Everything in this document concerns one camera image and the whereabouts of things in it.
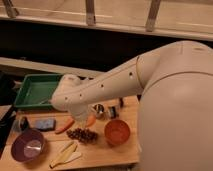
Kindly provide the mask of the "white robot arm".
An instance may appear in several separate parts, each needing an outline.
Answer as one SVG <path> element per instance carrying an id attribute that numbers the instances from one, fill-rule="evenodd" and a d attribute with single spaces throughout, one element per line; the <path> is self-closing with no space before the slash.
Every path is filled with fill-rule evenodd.
<path id="1" fill-rule="evenodd" d="M 213 48 L 178 41 L 86 83 L 66 75 L 51 104 L 78 117 L 89 104 L 130 95 L 141 97 L 135 171 L 213 171 Z"/>

